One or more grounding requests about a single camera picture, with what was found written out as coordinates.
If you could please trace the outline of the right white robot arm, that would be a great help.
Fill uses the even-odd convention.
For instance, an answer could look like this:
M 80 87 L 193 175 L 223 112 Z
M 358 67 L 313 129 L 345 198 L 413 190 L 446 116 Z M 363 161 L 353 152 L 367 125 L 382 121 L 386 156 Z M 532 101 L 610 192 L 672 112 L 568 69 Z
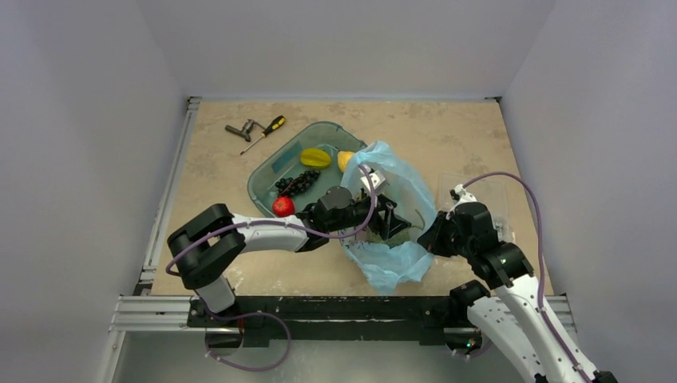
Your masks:
M 544 299 L 522 250 L 498 237 L 489 209 L 459 203 L 437 214 L 418 244 L 437 256 L 461 256 L 476 279 L 450 292 L 464 314 L 511 362 L 526 382 L 614 382 L 572 340 Z

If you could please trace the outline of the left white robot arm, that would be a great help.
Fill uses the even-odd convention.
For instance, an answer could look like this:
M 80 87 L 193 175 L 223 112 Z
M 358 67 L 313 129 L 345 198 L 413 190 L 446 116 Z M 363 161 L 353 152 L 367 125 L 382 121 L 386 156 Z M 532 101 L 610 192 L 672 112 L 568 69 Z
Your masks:
M 172 260 L 166 271 L 180 277 L 208 310 L 225 313 L 236 295 L 224 272 L 241 254 L 281 250 L 308 252 L 332 239 L 345 239 L 364 229 L 390 239 L 411 228 L 396 214 L 397 204 L 376 192 L 359 197 L 343 187 L 330 188 L 301 212 L 284 218 L 254 219 L 237 215 L 223 203 L 214 204 L 168 238 Z

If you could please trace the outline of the light blue plastic bag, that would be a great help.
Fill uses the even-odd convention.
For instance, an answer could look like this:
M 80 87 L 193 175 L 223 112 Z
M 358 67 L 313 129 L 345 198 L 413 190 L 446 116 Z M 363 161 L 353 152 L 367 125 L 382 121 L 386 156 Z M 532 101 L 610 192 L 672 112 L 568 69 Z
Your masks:
M 394 212 L 412 224 L 410 241 L 393 248 L 366 243 L 365 229 L 339 242 L 367 282 L 380 295 L 389 295 L 402 282 L 421 281 L 430 268 L 434 256 L 418 245 L 417 240 L 430 228 L 437 210 L 432 192 L 419 172 L 398 157 L 386 142 L 377 140 L 350 159 L 340 185 L 353 196 L 365 191 L 360 180 L 363 176 L 361 164 L 380 170 L 386 176 L 389 186 L 382 195 L 392 199 L 397 204 Z

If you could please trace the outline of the green fake melon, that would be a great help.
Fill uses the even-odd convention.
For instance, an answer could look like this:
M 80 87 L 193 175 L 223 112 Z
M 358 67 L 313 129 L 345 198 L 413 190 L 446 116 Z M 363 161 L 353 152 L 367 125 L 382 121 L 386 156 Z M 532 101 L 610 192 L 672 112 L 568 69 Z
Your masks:
M 393 248 L 400 246 L 408 241 L 410 241 L 409 229 L 402 230 L 397 234 L 389 237 L 388 239 L 382 238 L 378 232 L 372 231 L 370 228 L 366 229 L 366 239 L 365 239 L 366 243 L 386 245 L 389 248 Z

